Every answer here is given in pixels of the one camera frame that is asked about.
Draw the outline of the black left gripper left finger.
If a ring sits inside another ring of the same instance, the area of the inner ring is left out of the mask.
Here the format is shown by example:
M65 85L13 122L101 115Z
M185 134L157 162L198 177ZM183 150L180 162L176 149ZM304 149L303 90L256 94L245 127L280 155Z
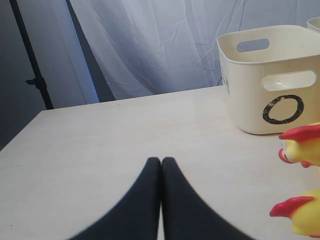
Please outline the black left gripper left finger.
M104 216L72 240L156 240L161 205L161 162L147 159L139 176Z

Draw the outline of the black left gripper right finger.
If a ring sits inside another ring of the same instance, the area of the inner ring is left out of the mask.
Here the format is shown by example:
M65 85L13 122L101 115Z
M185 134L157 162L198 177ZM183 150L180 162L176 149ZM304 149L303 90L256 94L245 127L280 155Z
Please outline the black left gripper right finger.
M173 157L162 160L162 219L166 240L252 239L201 199Z

